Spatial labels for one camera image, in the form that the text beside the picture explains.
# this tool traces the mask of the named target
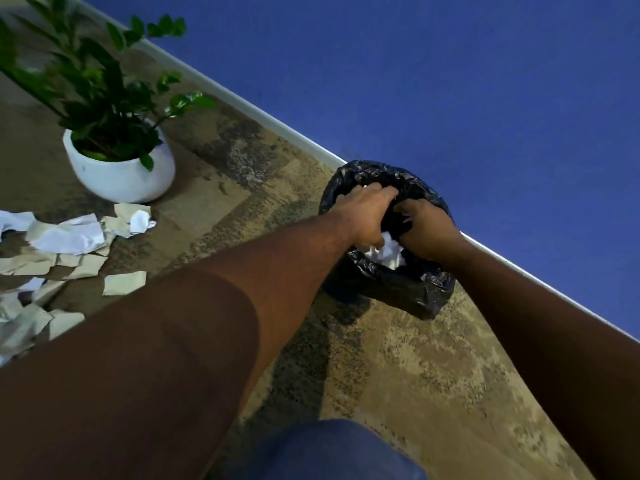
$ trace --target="concrete floor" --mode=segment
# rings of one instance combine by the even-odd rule
[[[90,23],[86,29],[95,31]],[[161,70],[138,51],[124,67],[153,79]],[[167,273],[317,213],[332,171],[228,105],[193,112],[164,131],[178,177],[152,206],[158,225],[116,240],[101,276]],[[46,108],[0,79],[0,208],[32,210],[52,222],[113,215],[111,204],[76,180],[62,132]],[[11,252],[7,239],[0,256]],[[100,296],[101,276],[69,283],[52,307],[91,315],[117,299]],[[18,281],[7,277],[0,286]],[[370,428],[433,480],[591,478],[460,286],[432,322],[375,301],[343,305],[319,292],[302,328],[261,377],[210,477],[231,477],[266,435],[332,417]]]

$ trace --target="black garbage bag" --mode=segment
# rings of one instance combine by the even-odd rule
[[[405,223],[405,217],[393,211],[400,201],[425,198],[451,217],[442,197],[420,178],[402,168],[365,160],[351,161],[335,172],[322,195],[320,215],[332,208],[338,195],[349,193],[356,185],[374,182],[398,189],[381,226],[382,231],[387,231],[395,240],[411,229],[411,222]],[[456,280],[434,261],[420,259],[409,250],[403,250],[402,254],[406,265],[392,270],[351,248],[334,266],[326,283],[331,288],[345,287],[377,299],[422,320],[433,319],[451,297]]]

